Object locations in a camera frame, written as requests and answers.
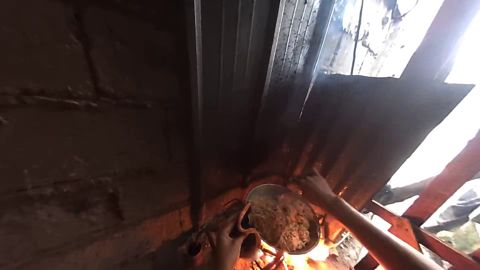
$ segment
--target hand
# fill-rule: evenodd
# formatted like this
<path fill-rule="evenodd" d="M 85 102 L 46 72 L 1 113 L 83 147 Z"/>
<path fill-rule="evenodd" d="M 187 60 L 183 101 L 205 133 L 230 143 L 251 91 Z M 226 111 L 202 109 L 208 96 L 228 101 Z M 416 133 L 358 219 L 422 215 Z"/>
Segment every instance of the hand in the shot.
<path fill-rule="evenodd" d="M 241 243 L 247 235 L 230 237 L 230 233 L 237 225 L 238 218 L 239 215 L 232 216 L 216 237 L 216 270 L 233 270 L 239 259 Z"/>
<path fill-rule="evenodd" d="M 312 204 L 325 208 L 337 199 L 335 193 L 328 186 L 327 180 L 320 174 L 307 176 L 306 179 L 301 179 L 298 182 L 302 189 L 302 196 Z"/>

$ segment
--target noodles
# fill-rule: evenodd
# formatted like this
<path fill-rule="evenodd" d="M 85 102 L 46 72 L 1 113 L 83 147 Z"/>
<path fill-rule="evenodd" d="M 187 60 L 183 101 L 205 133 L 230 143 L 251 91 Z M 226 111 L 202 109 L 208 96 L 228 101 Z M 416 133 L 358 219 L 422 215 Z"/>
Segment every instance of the noodles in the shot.
<path fill-rule="evenodd" d="M 312 211 L 302 201 L 281 195 L 277 199 L 255 197 L 249 200 L 252 212 L 249 217 L 260 235 L 281 250 L 302 249 L 310 241 L 309 221 Z"/>

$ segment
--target concrete block wall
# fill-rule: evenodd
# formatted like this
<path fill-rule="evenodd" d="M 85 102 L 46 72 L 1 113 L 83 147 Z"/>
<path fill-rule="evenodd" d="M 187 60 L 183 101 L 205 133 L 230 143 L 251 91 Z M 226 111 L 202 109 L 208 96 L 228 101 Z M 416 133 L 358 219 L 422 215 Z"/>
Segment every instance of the concrete block wall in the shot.
<path fill-rule="evenodd" d="M 0 3 L 0 268 L 107 269 L 189 229 L 177 13 Z"/>

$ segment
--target fire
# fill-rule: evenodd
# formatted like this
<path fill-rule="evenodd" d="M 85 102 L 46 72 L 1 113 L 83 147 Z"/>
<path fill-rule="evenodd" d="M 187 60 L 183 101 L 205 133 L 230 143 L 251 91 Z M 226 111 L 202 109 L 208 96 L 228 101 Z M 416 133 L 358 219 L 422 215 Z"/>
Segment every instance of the fire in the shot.
<path fill-rule="evenodd" d="M 262 246 L 263 248 L 267 249 L 268 251 L 271 251 L 273 253 L 276 253 L 275 249 L 264 241 L 262 241 Z M 330 254 L 328 247 L 324 244 L 323 240 L 320 240 L 318 243 L 317 247 L 312 249 L 309 253 L 307 254 L 302 254 L 302 255 L 291 255 L 288 253 L 284 253 L 284 268 L 287 270 L 287 265 L 293 266 L 295 270 L 315 270 L 315 269 L 320 269 L 316 267 L 311 267 L 308 265 L 307 260 L 311 259 L 317 262 L 325 261 Z M 274 255 L 266 253 L 265 252 L 265 259 L 267 262 L 273 261 L 275 258 Z"/>

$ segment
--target wooden plank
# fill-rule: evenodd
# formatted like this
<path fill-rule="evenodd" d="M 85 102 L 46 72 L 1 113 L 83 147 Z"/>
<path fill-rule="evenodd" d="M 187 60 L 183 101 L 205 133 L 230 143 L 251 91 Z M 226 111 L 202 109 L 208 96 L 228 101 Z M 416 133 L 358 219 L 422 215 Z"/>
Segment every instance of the wooden plank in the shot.
<path fill-rule="evenodd" d="M 398 215 L 392 211 L 386 209 L 384 206 L 379 203 L 372 201 L 369 203 L 366 208 L 372 211 L 375 215 L 381 217 L 386 222 L 394 222 Z M 425 247 L 427 247 L 432 252 L 436 253 L 438 256 L 444 260 L 450 262 L 456 269 L 479 269 L 480 264 L 476 263 L 468 255 L 463 254 L 459 250 L 455 249 L 451 245 L 443 242 L 442 240 L 435 237 L 433 234 L 426 232 L 425 230 L 412 226 L 413 232 L 416 236 L 418 242 Z"/>
<path fill-rule="evenodd" d="M 408 219 L 397 216 L 376 201 L 370 201 L 366 208 L 392 225 L 388 230 L 389 232 L 421 252 Z"/>
<path fill-rule="evenodd" d="M 444 81 L 479 9 L 480 0 L 445 0 L 400 78 Z"/>
<path fill-rule="evenodd" d="M 413 232 L 417 240 L 426 248 L 451 263 L 455 269 L 478 269 L 480 264 L 472 260 L 470 256 L 463 254 L 448 243 L 438 239 L 435 235 L 413 226 Z"/>
<path fill-rule="evenodd" d="M 355 270 L 371 270 L 377 268 L 377 266 L 378 262 L 370 255 L 370 253 L 367 253 L 367 255 L 355 265 Z"/>
<path fill-rule="evenodd" d="M 455 191 L 480 171 L 480 132 L 433 179 L 404 217 L 421 226 Z"/>
<path fill-rule="evenodd" d="M 470 253 L 470 257 L 472 257 L 477 263 L 480 263 L 480 248 Z"/>

